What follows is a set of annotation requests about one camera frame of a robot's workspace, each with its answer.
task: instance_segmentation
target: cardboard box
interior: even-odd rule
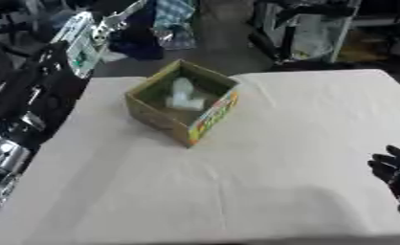
[[[168,108],[166,98],[172,94],[173,81],[189,78],[195,87],[194,97],[205,98],[203,111]],[[130,114],[157,128],[183,145],[195,145],[207,131],[235,106],[237,82],[184,60],[177,60],[146,82],[125,94]]]

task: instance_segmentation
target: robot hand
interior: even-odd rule
[[[400,149],[388,145],[389,155],[374,154],[368,161],[373,174],[388,184],[393,195],[400,200]]]
[[[99,24],[89,11],[72,17],[0,90],[0,208],[42,145],[53,138],[82,96],[110,33],[144,6],[139,0]]]

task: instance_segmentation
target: cloth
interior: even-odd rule
[[[189,19],[195,13],[195,7],[188,0],[157,0],[154,29],[172,29],[171,41],[162,42],[168,50],[195,48],[195,39]]]
[[[400,85],[378,70],[234,78],[238,105],[191,149],[127,115],[144,78],[93,79],[0,212],[0,244],[400,244],[385,238],[397,201],[367,166],[400,146]]]

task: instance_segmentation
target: black chair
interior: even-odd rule
[[[15,45],[16,35],[19,32],[28,32],[31,36],[34,37],[32,25],[27,22],[19,22],[15,23],[12,18],[12,14],[16,12],[26,11],[24,4],[21,2],[22,0],[0,0],[0,19],[4,20],[7,23],[1,24],[0,26],[0,34],[7,34],[9,37],[9,41],[11,46]],[[0,42],[1,48],[12,55],[28,57],[29,55],[16,51],[11,48],[9,45],[6,45]]]

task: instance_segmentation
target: floor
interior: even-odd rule
[[[249,18],[252,0],[208,0],[194,27],[197,48],[167,51],[158,61],[125,58],[102,63],[96,77],[148,77],[171,61],[183,58],[224,75],[261,72],[270,60],[257,49],[248,47]]]

